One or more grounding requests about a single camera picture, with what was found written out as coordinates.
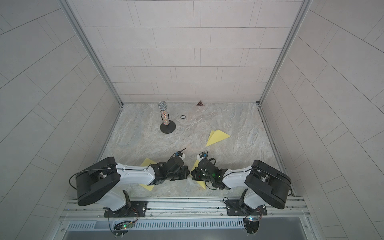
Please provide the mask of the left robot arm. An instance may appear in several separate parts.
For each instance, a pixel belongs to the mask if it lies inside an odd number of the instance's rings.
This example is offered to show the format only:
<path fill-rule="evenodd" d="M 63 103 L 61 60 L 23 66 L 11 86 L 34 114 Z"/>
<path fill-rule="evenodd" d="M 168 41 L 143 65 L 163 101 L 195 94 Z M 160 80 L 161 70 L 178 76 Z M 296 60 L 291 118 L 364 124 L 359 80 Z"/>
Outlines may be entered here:
<path fill-rule="evenodd" d="M 79 206 L 100 204 L 116 212 L 129 204 L 126 192 L 119 193 L 118 188 L 126 184 L 145 186 L 161 185 L 165 181 L 185 180 L 191 171 L 184 165 L 185 155 L 178 153 L 168 161 L 150 164 L 147 167 L 135 167 L 118 164 L 115 158 L 108 157 L 96 164 L 75 173 Z"/>

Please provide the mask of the right circuit board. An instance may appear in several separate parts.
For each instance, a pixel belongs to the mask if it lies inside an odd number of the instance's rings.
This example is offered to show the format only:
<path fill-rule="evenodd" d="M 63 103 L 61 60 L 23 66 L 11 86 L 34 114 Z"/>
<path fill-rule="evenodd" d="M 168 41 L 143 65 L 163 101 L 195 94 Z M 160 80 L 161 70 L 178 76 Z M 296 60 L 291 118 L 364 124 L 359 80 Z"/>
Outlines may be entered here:
<path fill-rule="evenodd" d="M 255 218 L 243 218 L 244 228 L 247 234 L 256 234 L 260 227 L 260 221 Z"/>

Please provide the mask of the metal corner profile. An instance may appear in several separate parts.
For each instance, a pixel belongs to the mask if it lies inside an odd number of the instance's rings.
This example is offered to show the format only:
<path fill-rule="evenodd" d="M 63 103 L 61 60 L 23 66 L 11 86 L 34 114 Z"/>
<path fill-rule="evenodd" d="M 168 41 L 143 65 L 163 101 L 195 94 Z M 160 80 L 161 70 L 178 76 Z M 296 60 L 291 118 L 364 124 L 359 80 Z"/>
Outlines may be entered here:
<path fill-rule="evenodd" d="M 279 73 L 279 70 L 282 66 L 282 64 L 284 63 L 284 60 L 289 52 L 289 49 L 291 47 L 291 45 L 293 44 L 294 42 L 294 39 L 300 29 L 300 26 L 310 8 L 310 5 L 311 5 L 312 1 L 311 0 L 304 0 L 299 8 L 299 11 L 298 11 L 298 14 L 293 22 L 293 25 L 290 29 L 290 32 L 287 36 L 287 39 L 283 45 L 283 48 L 282 48 L 282 51 L 278 57 L 278 60 L 273 68 L 273 71 L 271 73 L 271 76 L 267 82 L 267 85 L 266 85 L 266 88 L 265 90 L 263 91 L 263 94 L 260 98 L 260 100 L 258 101 L 258 105 L 261 107 L 263 105 L 263 103 L 266 101 L 266 98 L 267 98 L 267 95 L 269 94 L 269 91 L 271 90 L 272 88 L 272 85 Z"/>
<path fill-rule="evenodd" d="M 104 67 L 102 66 L 102 63 L 100 59 L 98 58 L 94 48 L 92 47 L 90 41 L 88 40 L 82 26 L 80 25 L 80 22 L 76 18 L 71 6 L 69 5 L 69 2 L 66 0 L 58 0 L 58 3 L 63 10 L 65 16 L 69 20 L 71 26 L 73 27 L 75 33 L 77 34 L 81 44 L 87 51 L 91 61 L 95 65 L 96 69 L 98 70 L 100 76 L 104 80 L 104 82 L 107 84 L 108 88 L 111 90 L 112 94 L 114 95 L 115 99 L 120 105 L 120 108 L 124 106 L 124 103 L 122 102 L 119 94 L 117 93 L 115 87 L 113 86 L 107 72 L 105 71 Z"/>

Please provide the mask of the left circuit board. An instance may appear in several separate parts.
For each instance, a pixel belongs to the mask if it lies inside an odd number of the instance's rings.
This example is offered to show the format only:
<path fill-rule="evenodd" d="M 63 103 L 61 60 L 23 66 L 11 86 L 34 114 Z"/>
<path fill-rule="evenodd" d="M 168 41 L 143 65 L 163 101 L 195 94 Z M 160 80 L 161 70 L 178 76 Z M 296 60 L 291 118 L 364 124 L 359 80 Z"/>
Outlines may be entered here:
<path fill-rule="evenodd" d="M 126 233 L 128 233 L 130 231 L 130 229 L 133 228 L 134 225 L 135 225 L 135 222 L 133 222 L 133 221 L 123 221 L 123 222 L 115 224 L 113 227 L 113 232 L 114 232 L 115 238 L 117 238 L 118 236 L 123 238 L 124 235 Z"/>

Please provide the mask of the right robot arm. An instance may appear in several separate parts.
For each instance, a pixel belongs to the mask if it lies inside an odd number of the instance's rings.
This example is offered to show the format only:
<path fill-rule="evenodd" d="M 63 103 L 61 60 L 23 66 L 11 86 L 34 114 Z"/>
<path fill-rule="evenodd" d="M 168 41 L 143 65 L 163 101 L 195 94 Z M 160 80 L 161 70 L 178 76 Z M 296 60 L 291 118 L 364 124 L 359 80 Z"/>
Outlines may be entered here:
<path fill-rule="evenodd" d="M 255 160 L 239 170 L 219 169 L 208 159 L 201 159 L 191 172 L 194 181 L 211 183 L 216 190 L 245 187 L 242 204 L 255 210 L 264 204 L 284 209 L 291 190 L 291 178 L 270 165 Z"/>

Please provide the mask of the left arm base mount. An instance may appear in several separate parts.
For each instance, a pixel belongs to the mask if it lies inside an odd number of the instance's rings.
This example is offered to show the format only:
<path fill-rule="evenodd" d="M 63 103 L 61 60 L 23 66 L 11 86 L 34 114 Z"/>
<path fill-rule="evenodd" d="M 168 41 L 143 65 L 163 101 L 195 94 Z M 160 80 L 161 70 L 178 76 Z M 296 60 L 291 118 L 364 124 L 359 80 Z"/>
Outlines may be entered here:
<path fill-rule="evenodd" d="M 131 201 L 129 194 L 123 190 L 123 195 L 108 192 L 98 203 L 104 205 L 105 218 L 141 218 L 144 217 L 148 201 Z"/>

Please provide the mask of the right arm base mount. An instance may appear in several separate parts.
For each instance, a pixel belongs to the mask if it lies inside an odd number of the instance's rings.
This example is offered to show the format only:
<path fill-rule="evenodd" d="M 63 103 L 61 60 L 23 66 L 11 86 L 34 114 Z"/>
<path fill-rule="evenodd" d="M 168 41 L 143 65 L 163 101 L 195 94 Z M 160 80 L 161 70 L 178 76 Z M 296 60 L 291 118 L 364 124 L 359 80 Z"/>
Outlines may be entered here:
<path fill-rule="evenodd" d="M 228 216 L 259 216 L 263 217 L 268 214 L 266 205 L 256 207 L 249 207 L 245 204 L 245 196 L 248 189 L 245 189 L 240 199 L 231 200 L 223 197 L 223 202 L 226 204 Z"/>

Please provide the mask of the vent grille strip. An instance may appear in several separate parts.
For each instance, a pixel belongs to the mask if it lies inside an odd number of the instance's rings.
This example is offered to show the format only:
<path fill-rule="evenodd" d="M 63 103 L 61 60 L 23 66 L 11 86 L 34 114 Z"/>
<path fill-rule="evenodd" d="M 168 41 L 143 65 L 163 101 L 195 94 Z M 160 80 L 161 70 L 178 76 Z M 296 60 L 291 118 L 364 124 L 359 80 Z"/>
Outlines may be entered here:
<path fill-rule="evenodd" d="M 108 231 L 113 224 L 107 221 L 71 221 L 68 231 Z M 176 220 L 139 220 L 132 227 L 139 230 L 192 230 L 192 229 L 243 229 L 244 222 L 239 219 L 176 219 Z"/>

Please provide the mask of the metal corner profile left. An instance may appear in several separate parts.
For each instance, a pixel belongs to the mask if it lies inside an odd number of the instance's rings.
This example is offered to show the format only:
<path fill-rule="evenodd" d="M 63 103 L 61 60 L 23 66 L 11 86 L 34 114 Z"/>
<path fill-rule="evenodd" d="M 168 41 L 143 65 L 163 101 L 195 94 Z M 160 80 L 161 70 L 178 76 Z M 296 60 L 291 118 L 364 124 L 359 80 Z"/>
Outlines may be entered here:
<path fill-rule="evenodd" d="M 96 69 L 98 70 L 100 76 L 104 80 L 104 82 L 107 84 L 108 88 L 111 90 L 112 94 L 114 95 L 115 99 L 120 105 L 120 108 L 124 106 L 124 103 L 122 102 L 119 94 L 117 93 L 115 87 L 113 86 L 107 72 L 105 71 L 104 67 L 102 66 L 102 63 L 100 59 L 98 58 L 94 48 L 92 47 L 90 41 L 88 40 L 82 26 L 80 25 L 80 22 L 76 18 L 71 6 L 69 5 L 69 2 L 66 0 L 58 0 L 58 3 L 63 10 L 65 16 L 69 20 L 71 26 L 73 27 L 75 33 L 77 34 L 81 44 L 87 51 L 91 61 L 95 65 Z"/>

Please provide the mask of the circuit board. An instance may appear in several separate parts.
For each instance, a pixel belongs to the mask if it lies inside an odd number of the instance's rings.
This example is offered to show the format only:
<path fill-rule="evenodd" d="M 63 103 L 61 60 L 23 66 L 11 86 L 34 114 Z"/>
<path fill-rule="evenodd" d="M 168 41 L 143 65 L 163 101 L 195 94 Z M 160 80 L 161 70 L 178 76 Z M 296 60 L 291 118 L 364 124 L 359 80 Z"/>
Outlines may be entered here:
<path fill-rule="evenodd" d="M 247 234 L 256 234 L 260 227 L 260 221 L 255 218 L 243 218 L 244 228 Z"/>
<path fill-rule="evenodd" d="M 123 222 L 115 224 L 113 227 L 113 232 L 114 232 L 115 238 L 117 238 L 118 236 L 123 238 L 124 235 L 126 233 L 128 233 L 130 231 L 130 229 L 133 228 L 134 225 L 135 225 L 135 222 L 133 222 L 133 221 L 123 221 Z"/>

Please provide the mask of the yellow square paper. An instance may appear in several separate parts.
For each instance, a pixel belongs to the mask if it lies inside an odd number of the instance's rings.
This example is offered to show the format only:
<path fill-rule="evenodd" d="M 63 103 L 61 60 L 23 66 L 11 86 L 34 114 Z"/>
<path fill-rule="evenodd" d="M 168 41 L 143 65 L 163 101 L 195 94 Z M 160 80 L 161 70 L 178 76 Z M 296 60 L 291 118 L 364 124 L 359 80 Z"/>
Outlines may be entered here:
<path fill-rule="evenodd" d="M 209 135 L 209 139 L 208 139 L 207 144 L 206 144 L 206 147 L 213 145 L 215 143 L 218 143 L 222 140 L 228 139 L 230 137 L 231 137 L 230 135 L 228 135 L 228 134 L 226 134 L 220 130 L 211 131 L 211 133 Z"/>

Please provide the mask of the black round-base stand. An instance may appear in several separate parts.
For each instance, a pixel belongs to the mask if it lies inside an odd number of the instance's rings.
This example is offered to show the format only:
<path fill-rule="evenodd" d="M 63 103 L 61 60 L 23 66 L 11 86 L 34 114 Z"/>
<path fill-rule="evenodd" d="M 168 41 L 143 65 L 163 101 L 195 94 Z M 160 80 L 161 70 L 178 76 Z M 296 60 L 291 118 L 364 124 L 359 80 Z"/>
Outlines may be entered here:
<path fill-rule="evenodd" d="M 169 118 L 169 113 L 167 111 L 168 104 L 165 101 L 161 101 L 158 103 L 158 107 L 160 109 L 162 123 L 160 125 L 160 130 L 164 134 L 170 134 L 175 131 L 176 123 L 171 121 Z"/>

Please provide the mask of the metal corner profile right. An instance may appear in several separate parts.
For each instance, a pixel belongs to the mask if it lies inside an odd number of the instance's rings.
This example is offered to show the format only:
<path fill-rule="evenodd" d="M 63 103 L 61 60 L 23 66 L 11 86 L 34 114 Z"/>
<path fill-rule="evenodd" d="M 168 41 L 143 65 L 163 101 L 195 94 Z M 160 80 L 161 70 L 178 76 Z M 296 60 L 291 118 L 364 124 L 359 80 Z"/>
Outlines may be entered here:
<path fill-rule="evenodd" d="M 310 8 L 310 5 L 311 5 L 312 1 L 311 0 L 304 0 L 299 8 L 299 11 L 298 11 L 298 14 L 293 22 L 293 25 L 290 29 L 290 32 L 287 36 L 287 39 L 283 45 L 283 48 L 282 48 L 282 51 L 278 57 L 278 60 L 273 68 L 273 71 L 271 73 L 271 76 L 267 82 L 267 85 L 266 85 L 266 88 L 265 90 L 263 91 L 263 94 L 260 98 L 260 100 L 258 101 L 258 105 L 261 107 L 263 105 L 263 103 L 266 101 L 266 98 L 267 98 L 267 95 L 269 94 L 269 91 L 271 90 L 272 88 L 272 85 L 279 73 L 279 70 L 282 66 L 282 64 L 284 63 L 284 60 L 289 52 L 289 49 L 291 47 L 291 45 L 293 44 L 294 42 L 294 39 L 300 29 L 300 26 Z"/>

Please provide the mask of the aluminium rail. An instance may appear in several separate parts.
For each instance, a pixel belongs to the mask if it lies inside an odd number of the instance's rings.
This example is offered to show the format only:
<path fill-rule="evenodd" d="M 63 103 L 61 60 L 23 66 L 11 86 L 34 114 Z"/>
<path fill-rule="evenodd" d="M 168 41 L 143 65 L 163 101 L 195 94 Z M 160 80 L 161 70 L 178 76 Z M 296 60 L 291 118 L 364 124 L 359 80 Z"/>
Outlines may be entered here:
<path fill-rule="evenodd" d="M 223 197 L 209 198 L 148 198 L 132 201 L 148 201 L 147 211 L 144 217 L 131 218 L 133 220 L 160 220 L 160 219 L 218 219 L 218 218 L 245 218 L 245 216 L 228 216 Z M 264 218 L 290 218 L 308 217 L 310 211 L 302 197 L 289 197 L 283 210 L 274 208 L 268 204 L 268 214 Z M 104 220 L 104 219 L 129 219 L 129 218 L 105 218 L 104 207 L 92 204 L 81 207 L 76 201 L 68 201 L 60 214 L 60 219 L 66 220 Z"/>

